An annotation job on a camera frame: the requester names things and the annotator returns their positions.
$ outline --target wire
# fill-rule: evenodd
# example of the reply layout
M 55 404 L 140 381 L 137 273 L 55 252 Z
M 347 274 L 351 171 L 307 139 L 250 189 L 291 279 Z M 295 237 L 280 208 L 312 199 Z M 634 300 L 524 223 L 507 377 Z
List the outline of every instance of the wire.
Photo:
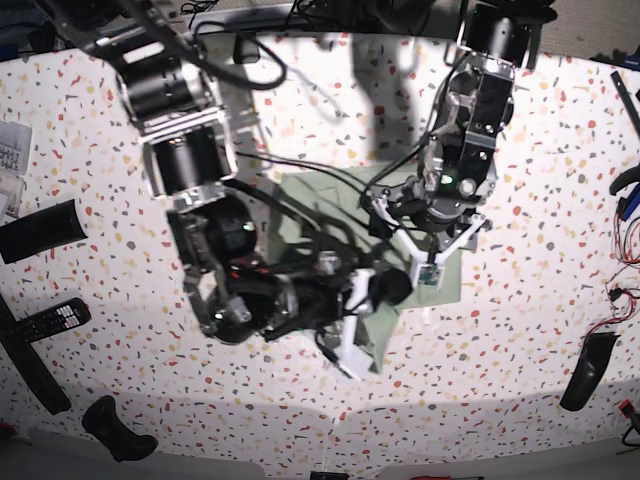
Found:
M 196 19 L 196 16 L 199 13 L 209 12 L 213 10 L 213 8 L 220 2 L 220 0 L 190 0 L 185 2 L 180 7 L 181 15 L 191 15 L 191 20 L 189 21 L 189 26 L 187 27 L 191 30 L 193 26 L 193 22 Z
M 346 180 L 345 178 L 340 177 L 339 175 L 337 175 L 336 173 L 333 173 L 330 170 L 337 170 L 341 173 L 344 173 L 345 175 L 347 175 L 347 172 L 343 172 L 342 170 L 340 170 L 339 168 L 336 167 L 332 167 L 331 165 L 323 165 L 321 163 L 313 163 L 313 162 L 304 162 L 304 161 L 298 161 L 298 160 L 289 160 L 289 159 L 285 159 L 285 158 L 269 158 L 269 157 L 265 157 L 262 155 L 256 155 L 253 153 L 245 153 L 245 152 L 238 152 L 236 151 L 237 155 L 240 155 L 242 157 L 247 157 L 247 158 L 253 158 L 255 160 L 260 160 L 263 162 L 267 162 L 267 163 L 273 163 L 276 165 L 291 165 L 294 167 L 300 167 L 300 168 L 306 168 L 308 170 L 314 170 L 316 172 L 321 172 L 324 173 L 325 175 L 328 175 L 332 178 L 335 178 L 336 180 L 344 183 L 345 185 L 347 185 L 349 188 L 351 188 L 352 190 L 354 190 L 356 193 L 362 193 L 362 191 L 356 187 L 353 183 L 351 183 L 350 181 Z M 361 182 L 362 184 L 364 184 L 364 182 L 360 179 L 358 179 L 357 177 L 353 176 L 353 178 L 355 180 L 357 180 L 358 182 Z
M 640 217 L 635 218 L 627 227 L 624 240 L 621 235 L 622 221 L 620 215 L 614 217 L 613 236 L 614 236 L 614 255 L 616 259 L 628 267 L 637 268 L 640 265 L 640 252 L 634 253 L 634 249 L 640 243 L 640 235 L 636 237 L 636 232 L 640 228 Z
M 454 64 L 451 66 L 451 71 L 446 76 L 445 81 L 443 83 L 442 90 L 440 91 L 440 97 L 438 99 L 438 107 L 437 107 L 438 111 L 440 111 L 440 109 L 442 108 L 442 105 L 444 104 L 444 98 L 446 96 L 447 88 L 449 88 L 449 83 L 451 82 L 451 78 L 453 78 L 453 75 L 455 74 L 456 70 L 458 70 L 458 68 L 460 68 L 467 61 L 468 57 L 469 57 L 469 52 L 466 52 L 459 59 L 457 59 L 454 62 Z M 367 192 L 371 189 L 371 187 L 376 185 L 383 178 L 395 172 L 397 169 L 399 169 L 403 165 L 413 160 L 413 158 L 416 157 L 422 151 L 422 149 L 424 149 L 424 147 L 427 145 L 429 138 L 430 138 L 430 133 L 429 132 L 425 133 L 423 140 L 418 144 L 418 146 L 411 153 L 409 153 L 409 155 L 407 155 L 406 157 L 400 160 L 397 160 L 394 163 L 387 165 L 365 185 L 364 191 L 360 196 L 360 206 L 362 208 L 366 210 L 366 205 L 365 205 L 366 195 L 367 195 Z
M 277 212 L 280 212 L 282 215 L 289 217 L 294 222 L 300 224 L 300 226 L 303 229 L 303 233 L 305 230 L 310 232 L 317 232 L 315 225 L 313 225 L 309 221 L 309 219 L 303 217 L 292 208 L 289 208 L 288 206 L 284 205 L 282 202 L 279 202 L 268 193 L 263 192 L 262 190 L 259 190 L 249 185 L 248 183 L 244 183 L 235 178 L 229 178 L 227 180 L 224 180 L 223 183 L 227 187 L 232 188 L 234 190 L 238 190 L 239 192 L 242 192 L 252 198 L 255 198 L 256 200 L 259 200 L 260 202 L 270 207 L 272 210 L 276 210 Z
M 639 443 L 629 443 L 629 442 L 627 442 L 627 438 L 629 437 L 629 434 L 631 432 L 633 432 L 633 430 L 634 430 L 634 428 L 633 428 L 633 425 L 632 425 L 627 429 L 626 432 L 624 432 L 624 435 L 622 436 L 622 444 L 625 447 L 629 447 L 629 448 L 640 448 L 640 444 Z
M 637 313 L 637 299 L 634 295 L 632 295 L 629 291 L 627 290 L 623 290 L 622 291 L 622 295 L 625 295 L 629 298 L 629 304 L 627 306 L 627 311 L 624 315 L 622 316 L 617 316 L 617 314 L 614 312 L 613 317 L 607 320 L 603 320 L 600 323 L 598 323 L 597 325 L 595 325 L 594 327 L 591 328 L 591 330 L 589 330 L 587 332 L 587 335 L 584 337 L 584 342 L 586 343 L 586 341 L 589 339 L 589 337 L 591 335 L 593 335 L 594 333 L 596 333 L 600 328 L 602 328 L 605 325 L 618 325 L 622 322 L 626 322 L 627 320 L 631 319 L 632 317 L 634 317 Z
M 198 52 L 193 47 L 187 47 L 182 41 L 178 39 L 175 32 L 166 25 L 160 25 L 156 22 L 156 19 L 151 17 L 148 11 L 140 5 L 138 0 L 118 0 L 129 14 L 138 22 L 138 24 L 147 30 L 147 33 L 158 42 L 164 45 L 164 48 L 171 54 L 176 55 L 194 65 L 200 67 L 203 71 L 209 75 L 216 77 L 222 81 L 228 82 L 238 88 L 245 88 L 248 90 L 271 90 L 276 88 L 286 80 L 287 78 L 287 66 L 275 53 L 271 51 L 267 46 L 259 42 L 258 40 L 245 36 L 244 38 L 257 45 L 258 48 L 267 53 L 274 62 L 278 64 L 281 69 L 280 76 L 267 83 L 253 82 L 245 77 L 232 73 L 229 70 L 219 67 L 207 60 L 201 52 Z M 223 26 L 223 23 L 219 22 L 202 22 L 196 28 L 197 30 L 206 24 Z

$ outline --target remote control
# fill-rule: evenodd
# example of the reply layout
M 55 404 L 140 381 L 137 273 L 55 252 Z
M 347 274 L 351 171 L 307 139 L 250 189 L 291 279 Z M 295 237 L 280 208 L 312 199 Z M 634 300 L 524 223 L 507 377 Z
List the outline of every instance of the remote control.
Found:
M 66 412 L 71 402 L 42 363 L 31 345 L 15 335 L 16 319 L 0 295 L 0 344 L 16 366 L 27 387 L 52 415 Z
M 14 122 L 0 122 L 0 169 L 11 175 L 27 171 L 31 128 Z
M 15 334 L 27 343 L 67 332 L 91 320 L 89 309 L 79 298 L 31 315 L 15 324 Z

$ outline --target speckled white surface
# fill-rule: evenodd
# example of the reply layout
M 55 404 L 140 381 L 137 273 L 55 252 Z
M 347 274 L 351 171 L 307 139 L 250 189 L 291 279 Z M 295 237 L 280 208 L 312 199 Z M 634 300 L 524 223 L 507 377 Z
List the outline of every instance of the speckled white surface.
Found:
M 248 111 L 236 120 L 260 124 L 238 143 L 340 166 L 407 151 L 447 73 L 443 46 L 427 40 L 333 35 L 268 44 L 293 68 L 278 90 L 253 94 L 255 110 L 227 91 L 230 111 Z M 271 70 L 263 63 L 249 73 Z M 407 312 L 383 375 L 345 384 L 304 338 L 231 348 L 199 334 L 164 206 L 144 191 L 135 130 L 108 66 L 76 51 L 0 64 L 2 120 L 34 129 L 22 214 L 75 198 L 89 235 L 0 267 L 0 289 L 18 317 L 74 295 L 94 317 L 35 345 L 73 403 L 56 417 L 0 351 L 0 420 L 86 436 L 82 413 L 111 393 L 125 422 L 156 435 L 162 451 L 253 461 L 286 477 L 320 469 L 373 477 L 392 464 L 621 433 L 616 405 L 637 400 L 635 321 L 618 327 L 587 408 L 558 405 L 580 337 L 609 311 L 603 283 L 618 267 L 610 257 L 616 200 L 607 190 L 640 149 L 611 72 L 543 57 L 535 74 L 518 76 L 516 115 L 499 144 L 501 181 L 483 210 L 494 230 L 476 254 L 463 255 L 462 301 Z M 640 88 L 640 74 L 624 78 L 630 91 Z

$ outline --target black remote control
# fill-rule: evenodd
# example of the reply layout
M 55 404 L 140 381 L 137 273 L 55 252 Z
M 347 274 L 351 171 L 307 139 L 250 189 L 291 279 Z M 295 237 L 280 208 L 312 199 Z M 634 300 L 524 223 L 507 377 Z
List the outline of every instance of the black remote control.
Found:
M 15 324 L 15 334 L 27 343 L 66 332 L 91 320 L 91 313 L 79 298 L 31 315 Z
M 27 386 L 52 415 L 66 412 L 71 402 L 31 345 L 15 334 L 16 320 L 0 295 L 0 344 Z

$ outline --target black cable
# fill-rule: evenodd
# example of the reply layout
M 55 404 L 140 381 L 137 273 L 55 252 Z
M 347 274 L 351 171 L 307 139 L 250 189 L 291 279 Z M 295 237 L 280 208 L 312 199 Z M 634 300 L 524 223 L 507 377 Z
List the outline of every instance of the black cable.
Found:
M 248 183 L 244 183 L 244 182 L 242 182 L 240 180 L 237 180 L 235 178 L 229 178 L 227 180 L 224 180 L 223 183 L 224 183 L 225 186 L 227 186 L 229 188 L 232 188 L 234 190 L 238 190 L 239 192 L 242 192 L 245 195 L 248 195 L 248 196 L 250 196 L 252 198 L 255 198 L 256 200 L 258 200 L 258 201 L 264 203 L 265 205 L 267 205 L 272 210 L 280 212 L 282 215 L 285 215 L 286 217 L 289 217 L 291 220 L 293 220 L 294 222 L 298 223 L 303 228 L 303 233 L 304 233 L 305 229 L 308 232 L 317 232 L 318 231 L 316 229 L 315 225 L 313 225 L 309 221 L 309 219 L 303 217 L 302 215 L 300 215 L 298 212 L 296 212 L 292 208 L 289 208 L 288 206 L 286 206 L 283 203 L 279 202 L 278 200 L 273 198 L 268 193 L 263 192 L 262 190 L 259 190 L 259 189 L 255 188 L 255 187 L 249 185 Z
M 469 57 L 469 52 L 466 52 L 458 60 L 456 60 L 454 62 L 454 64 L 451 66 L 451 71 L 449 72 L 449 74 L 445 78 L 445 81 L 444 81 L 444 84 L 443 84 L 443 87 L 442 87 L 442 91 L 440 92 L 440 98 L 438 99 L 438 106 L 437 106 L 438 111 L 440 111 L 442 109 L 442 105 L 444 104 L 444 98 L 446 96 L 447 89 L 449 88 L 449 82 L 451 82 L 451 78 L 453 78 L 453 75 L 455 74 L 455 72 L 467 60 L 468 57 Z M 416 155 L 418 155 L 422 151 L 422 149 L 424 149 L 424 147 L 427 145 L 427 143 L 429 141 L 429 138 L 430 138 L 430 133 L 427 132 L 424 135 L 424 139 L 418 144 L 418 146 L 411 153 L 409 153 L 409 155 L 407 155 L 406 157 L 387 165 L 380 172 L 378 172 L 377 175 L 375 175 L 371 180 L 369 180 L 369 182 L 367 182 L 367 185 L 365 186 L 364 191 L 362 192 L 362 195 L 360 196 L 360 206 L 362 208 L 366 209 L 366 205 L 365 205 L 366 194 L 371 189 L 371 187 L 376 185 L 383 178 L 385 178 L 385 177 L 389 176 L 391 173 L 395 172 L 397 169 L 399 169 L 403 165 L 405 165 L 405 164 L 409 163 L 411 160 L 413 160 L 413 158 Z
M 323 165 L 321 163 L 313 163 L 313 162 L 304 162 L 304 161 L 299 161 L 299 160 L 289 160 L 289 159 L 284 159 L 284 158 L 274 159 L 274 158 L 264 157 L 262 155 L 256 155 L 256 154 L 253 154 L 253 153 L 245 153 L 245 152 L 238 152 L 238 151 L 236 151 L 236 154 L 241 156 L 241 157 L 253 158 L 255 160 L 260 160 L 260 161 L 267 162 L 267 163 L 273 163 L 273 164 L 276 164 L 276 165 L 291 165 L 291 166 L 294 166 L 294 167 L 306 168 L 308 170 L 321 172 L 321 173 L 324 173 L 325 175 L 328 175 L 328 176 L 330 176 L 332 178 L 335 178 L 336 180 L 344 183 L 349 188 L 354 190 L 356 193 L 362 193 L 362 191 L 358 187 L 356 187 L 353 183 L 351 183 L 348 180 L 340 177 L 339 175 L 329 171 L 328 169 L 329 168 L 331 168 L 331 169 L 335 168 L 336 170 L 340 171 L 341 173 L 344 173 L 345 175 L 347 175 L 347 172 L 343 172 L 342 170 L 340 170 L 340 169 L 338 169 L 336 167 L 331 167 L 330 165 Z M 355 179 L 358 180 L 359 182 L 361 182 L 362 184 L 364 184 L 364 182 L 362 180 L 357 179 L 357 178 L 355 178 Z
M 633 425 L 630 426 L 626 432 L 624 432 L 624 435 L 622 436 L 622 444 L 625 447 L 629 447 L 629 448 L 640 448 L 640 443 L 629 443 L 627 442 L 627 438 L 629 437 L 629 434 L 631 432 L 633 432 L 634 428 Z
M 187 27 L 191 30 L 193 26 L 193 22 L 196 19 L 196 16 L 199 13 L 209 12 L 213 10 L 213 8 L 220 2 L 220 0 L 190 0 L 185 2 L 180 7 L 180 14 L 182 15 L 191 15 L 191 20 L 189 21 L 189 26 Z
M 282 72 L 276 80 L 267 83 L 257 83 L 221 68 L 218 65 L 205 60 L 204 56 L 201 56 L 201 53 L 199 53 L 195 48 L 187 47 L 182 41 L 178 40 L 178 37 L 171 28 L 166 25 L 158 24 L 154 18 L 149 16 L 147 10 L 140 5 L 138 0 L 118 0 L 118 2 L 129 12 L 140 26 L 147 30 L 147 33 L 151 37 L 162 43 L 167 52 L 193 63 L 209 75 L 224 82 L 228 82 L 238 88 L 245 88 L 249 90 L 271 90 L 282 85 L 287 78 L 286 64 L 280 59 L 280 57 L 273 53 L 271 49 L 251 36 L 246 36 L 245 39 L 257 45 L 259 49 L 267 53 L 281 68 Z M 205 24 L 224 27 L 224 24 L 219 22 L 202 22 L 198 25 L 196 31 Z
M 353 173 L 344 170 L 340 167 L 334 167 L 333 165 L 327 165 L 324 163 L 320 163 L 320 162 L 314 162 L 311 160 L 303 160 L 303 159 L 297 159 L 297 158 L 287 158 L 287 157 L 283 157 L 282 155 L 276 155 L 275 153 L 265 153 L 265 154 L 260 154 L 260 155 L 268 155 L 268 157 L 271 158 L 275 158 L 276 160 L 282 160 L 283 162 L 295 162 L 296 164 L 300 164 L 301 167 L 304 167 L 303 164 L 307 164 L 310 165 L 312 167 L 321 167 L 321 168 L 326 168 L 327 170 L 331 170 L 333 172 L 336 173 L 341 173 L 342 175 L 344 175 L 345 177 L 349 178 L 349 180 L 353 180 L 354 182 L 362 185 L 364 187 L 364 185 L 366 184 L 366 182 L 364 180 L 362 180 L 359 177 L 356 177 Z
M 291 4 L 291 9 L 289 10 L 289 14 L 287 15 L 287 18 L 285 18 L 284 20 L 284 25 L 282 25 L 282 30 L 286 30 L 287 27 L 289 26 L 289 23 L 291 22 L 291 19 L 293 18 L 293 14 L 296 11 L 296 8 L 298 6 L 298 2 L 300 0 L 293 0 L 293 3 Z
M 335 171 L 339 171 L 340 173 L 352 178 L 353 180 L 357 181 L 358 183 L 360 183 L 361 185 L 365 185 L 365 182 L 363 180 L 361 180 L 360 178 L 356 177 L 355 175 L 349 173 L 349 172 L 345 172 L 344 170 L 340 170 L 337 167 L 334 167 L 332 165 L 324 165 L 322 163 L 316 163 L 316 162 L 305 162 L 302 160 L 293 160 L 293 159 L 287 159 L 284 157 L 279 157 L 277 155 L 273 155 L 273 154 L 269 154 L 272 157 L 274 157 L 275 159 L 269 158 L 269 157 L 264 157 L 261 155 L 256 155 L 253 153 L 245 153 L 245 152 L 239 152 L 236 151 L 236 155 L 239 155 L 241 157 L 247 157 L 247 158 L 253 158 L 255 160 L 261 160 L 261 161 L 265 161 L 265 162 L 269 162 L 269 163 L 274 163 L 277 165 L 291 165 L 294 167 L 299 167 L 299 168 L 306 168 L 308 170 L 314 170 L 316 172 L 320 172 L 320 173 L 324 173 L 325 175 L 328 175 L 330 177 L 333 177 L 343 183 L 345 183 L 346 185 L 348 185 L 349 187 L 351 187 L 356 193 L 361 194 L 362 190 L 358 189 L 355 185 L 352 185 L 350 182 L 347 182 L 345 179 L 338 177 L 335 173 L 333 172 L 329 172 L 327 170 L 325 170 L 324 168 L 327 169 L 331 169 L 331 170 L 335 170 Z M 343 212 L 345 215 L 347 215 L 349 217 L 349 219 L 358 224 L 360 227 L 364 228 L 365 230 L 369 229 L 369 226 L 367 224 L 365 224 L 363 221 L 357 219 L 356 217 L 354 217 L 353 215 L 347 213 L 347 212 Z M 380 219 L 381 222 L 387 224 L 389 227 L 391 227 L 392 229 L 400 229 L 400 228 L 404 228 L 405 230 L 410 230 L 410 231 L 416 231 L 416 232 L 424 232 L 424 230 L 420 230 L 419 228 L 411 228 L 411 227 L 401 227 L 399 225 L 387 222 L 384 219 Z

